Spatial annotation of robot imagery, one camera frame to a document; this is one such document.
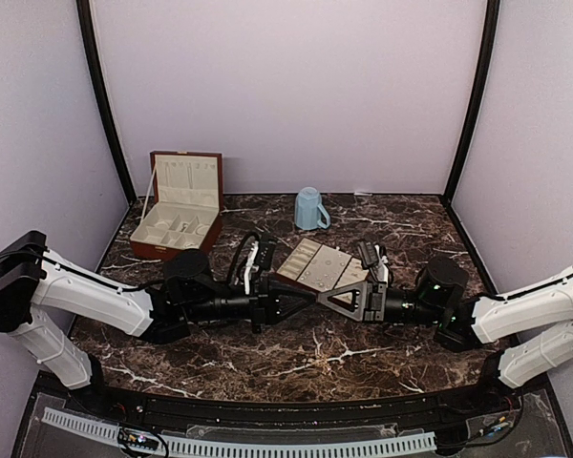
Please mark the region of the brown jewelry tray cream lining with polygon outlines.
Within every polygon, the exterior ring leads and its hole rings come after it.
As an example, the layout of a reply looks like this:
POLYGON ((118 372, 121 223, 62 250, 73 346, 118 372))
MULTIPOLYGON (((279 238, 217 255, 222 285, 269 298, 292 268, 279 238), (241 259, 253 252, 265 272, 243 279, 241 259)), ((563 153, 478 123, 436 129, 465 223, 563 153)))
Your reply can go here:
POLYGON ((312 239, 302 239, 277 274, 318 292, 354 284, 368 276, 361 260, 312 239))

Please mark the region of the brown jewelry box cream lining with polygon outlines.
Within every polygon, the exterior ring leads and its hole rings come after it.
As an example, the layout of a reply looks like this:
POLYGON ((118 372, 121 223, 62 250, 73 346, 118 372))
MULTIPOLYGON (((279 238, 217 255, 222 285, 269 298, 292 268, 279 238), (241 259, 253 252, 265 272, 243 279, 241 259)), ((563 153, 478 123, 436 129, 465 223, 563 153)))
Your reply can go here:
POLYGON ((134 254, 149 260, 171 260, 189 248, 208 254, 223 228, 223 156, 154 151, 150 162, 140 222, 130 237, 134 254))

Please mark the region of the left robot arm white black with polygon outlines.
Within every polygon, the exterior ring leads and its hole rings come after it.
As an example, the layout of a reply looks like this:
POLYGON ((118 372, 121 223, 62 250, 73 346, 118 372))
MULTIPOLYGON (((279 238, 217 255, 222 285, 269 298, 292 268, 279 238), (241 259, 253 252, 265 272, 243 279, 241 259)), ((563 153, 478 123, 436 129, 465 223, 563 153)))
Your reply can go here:
POLYGON ((244 279, 213 277, 208 256, 187 248, 164 263, 162 277, 138 286, 102 277, 65 260, 32 230, 0 252, 0 333, 20 342, 95 416, 116 407, 101 364, 52 321, 49 307, 110 326, 151 344, 189 336, 190 323, 246 320, 254 332, 312 305, 314 293, 269 274, 274 240, 256 236, 244 279))

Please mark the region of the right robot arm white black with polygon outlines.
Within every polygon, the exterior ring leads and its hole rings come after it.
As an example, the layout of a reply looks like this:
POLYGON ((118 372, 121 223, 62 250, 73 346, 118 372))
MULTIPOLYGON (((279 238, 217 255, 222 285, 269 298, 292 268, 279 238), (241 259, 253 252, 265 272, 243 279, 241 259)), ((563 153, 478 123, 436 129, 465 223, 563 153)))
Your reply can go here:
POLYGON ((469 275, 458 264, 437 256, 419 271, 414 288, 392 286, 385 260, 366 243, 363 266, 371 278, 321 292, 317 301, 360 323, 432 325, 442 347, 462 352, 506 336, 541 327, 542 333, 486 358, 468 405, 487 414, 501 403, 505 389, 573 358, 573 265, 559 274, 503 295, 465 298, 469 275))

